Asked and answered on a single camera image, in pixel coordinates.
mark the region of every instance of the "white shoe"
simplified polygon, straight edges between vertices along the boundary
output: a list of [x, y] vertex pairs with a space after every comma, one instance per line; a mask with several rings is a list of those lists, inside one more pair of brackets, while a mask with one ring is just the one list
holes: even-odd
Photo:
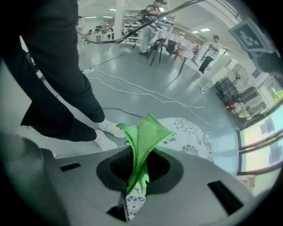
[[97, 138], [95, 139], [95, 142], [97, 142], [97, 144], [100, 146], [100, 148], [103, 151], [108, 151], [108, 150], [118, 148], [117, 144], [109, 140], [105, 136], [104, 132], [102, 132], [101, 130], [96, 130], [96, 134], [97, 134]]
[[98, 127], [106, 132], [111, 133], [112, 135], [114, 135], [115, 137], [118, 138], [125, 138], [125, 134], [124, 131], [119, 129], [117, 126], [117, 124], [113, 123], [113, 122], [107, 122], [106, 126], [102, 126], [101, 124], [98, 123]]

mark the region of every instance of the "green cloth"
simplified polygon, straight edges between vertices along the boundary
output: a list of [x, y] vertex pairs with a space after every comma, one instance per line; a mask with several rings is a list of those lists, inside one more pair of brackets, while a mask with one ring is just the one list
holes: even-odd
[[133, 173], [128, 181], [127, 195], [131, 193], [136, 183], [141, 185], [142, 194], [146, 195], [146, 183], [149, 183], [146, 158], [160, 142], [172, 137], [174, 133], [161, 125], [153, 115], [145, 116], [139, 127], [127, 127], [125, 124], [117, 126], [125, 132], [134, 156]]

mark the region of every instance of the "black cable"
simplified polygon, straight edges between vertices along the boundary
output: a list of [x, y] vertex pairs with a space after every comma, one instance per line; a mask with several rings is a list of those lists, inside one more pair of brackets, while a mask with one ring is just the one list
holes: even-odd
[[133, 48], [130, 49], [129, 51], [127, 51], [127, 52], [125, 52], [125, 53], [123, 53], [123, 54], [121, 54], [121, 55], [119, 55], [119, 56], [117, 56], [117, 57], [114, 57], [114, 58], [112, 58], [112, 59], [110, 59], [110, 60], [107, 60], [107, 61], [105, 61], [105, 62], [102, 62], [102, 63], [100, 63], [100, 64], [93, 65], [93, 66], [91, 66], [89, 69], [91, 69], [91, 68], [93, 68], [93, 67], [96, 67], [96, 66], [99, 66], [99, 65], [102, 65], [102, 64], [104, 64], [104, 63], [107, 63], [107, 62], [109, 62], [109, 61], [111, 61], [111, 60], [114, 60], [114, 59], [117, 59], [117, 58], [119, 58], [119, 57], [122, 57], [122, 56], [126, 55], [127, 53], [129, 53], [130, 51], [132, 51], [135, 47], [136, 47], [136, 44], [134, 44]]
[[131, 32], [130, 32], [129, 34], [127, 34], [125, 37], [122, 37], [122, 38], [119, 38], [119, 39], [116, 39], [116, 40], [113, 40], [113, 41], [90, 41], [90, 40], [88, 40], [88, 39], [86, 39], [86, 40], [87, 40], [88, 42], [94, 43], [94, 44], [106, 44], [106, 43], [119, 44], [119, 43], [121, 43], [122, 41], [124, 41], [126, 38], [130, 37], [132, 34], [135, 34], [137, 31], [139, 31], [140, 29], [142, 29], [142, 28], [144, 28], [144, 27], [150, 25], [150, 24], [153, 23], [154, 21], [157, 21], [157, 20], [159, 20], [160, 18], [163, 18], [163, 17], [165, 17], [165, 16], [167, 16], [167, 15], [169, 15], [169, 14], [172, 14], [172, 13], [174, 13], [174, 12], [177, 12], [177, 11], [179, 11], [179, 10], [181, 10], [181, 9], [183, 9], [183, 8], [186, 8], [186, 7], [190, 6], [190, 5], [193, 5], [193, 4], [196, 4], [196, 3], [199, 3], [199, 2], [203, 2], [203, 1], [206, 1], [206, 0], [190, 0], [190, 1], [188, 1], [188, 2], [186, 2], [186, 3], [184, 3], [184, 4], [182, 4], [182, 5], [180, 5], [180, 6], [178, 6], [178, 7], [176, 7], [175, 9], [172, 9], [172, 10], [170, 10], [170, 11], [164, 13], [164, 14], [161, 14], [161, 15], [157, 16], [157, 17], [154, 18], [153, 20], [148, 21], [147, 23], [141, 25], [141, 26], [138, 27], [137, 29], [131, 31]]
[[132, 116], [135, 116], [135, 117], [138, 117], [138, 118], [143, 118], [143, 116], [140, 116], [140, 115], [135, 115], [135, 114], [132, 114], [132, 113], [129, 113], [129, 112], [126, 112], [122, 109], [119, 109], [119, 108], [102, 108], [103, 110], [118, 110], [118, 111], [123, 111], [124, 113], [126, 114], [129, 114], [129, 115], [132, 115]]

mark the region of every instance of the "white pants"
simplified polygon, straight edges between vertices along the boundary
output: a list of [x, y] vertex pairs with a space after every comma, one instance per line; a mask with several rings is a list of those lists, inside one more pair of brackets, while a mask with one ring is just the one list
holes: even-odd
[[78, 46], [80, 46], [80, 47], [84, 47], [85, 46], [84, 38], [80, 34], [78, 34]]
[[147, 47], [149, 46], [150, 40], [155, 36], [154, 29], [151, 26], [143, 28], [143, 36], [141, 40], [141, 53], [146, 53]]

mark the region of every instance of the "desk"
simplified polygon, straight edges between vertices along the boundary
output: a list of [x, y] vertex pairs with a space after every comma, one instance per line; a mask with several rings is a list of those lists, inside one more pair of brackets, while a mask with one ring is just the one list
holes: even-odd
[[160, 50], [160, 56], [159, 56], [159, 63], [161, 62], [162, 48], [163, 48], [163, 44], [165, 43], [166, 40], [172, 40], [172, 41], [176, 42], [177, 44], [179, 44], [180, 46], [179, 46], [178, 52], [181, 49], [184, 50], [184, 61], [182, 63], [182, 66], [181, 66], [179, 74], [178, 74], [178, 77], [179, 77], [179, 75], [181, 74], [187, 59], [191, 60], [194, 57], [194, 54], [192, 52], [192, 50], [194, 48], [194, 44], [191, 43], [190, 41], [188, 41], [187, 39], [184, 39], [181, 36], [172, 34], [170, 32], [164, 31], [164, 30], [160, 30], [160, 31], [157, 32], [157, 34], [152, 39], [152, 41], [154, 42], [154, 45], [153, 45], [149, 55], [147, 56], [147, 59], [148, 59], [150, 57], [152, 51], [154, 50], [154, 48], [157, 46], [157, 43], [160, 42], [158, 47], [157, 47], [157, 50], [156, 50], [156, 52], [155, 52], [155, 54], [153, 56], [153, 59], [151, 61], [150, 66], [153, 64], [153, 62], [155, 60], [155, 57], [156, 57], [156, 54], [158, 53], [158, 50], [160, 48], [161, 48], [161, 50]]
[[98, 33], [98, 34], [91, 34], [88, 36], [88, 40], [90, 41], [108, 41], [108, 36], [110, 35], [110, 39], [112, 40], [112, 35], [114, 35], [114, 32], [108, 32], [108, 33]]

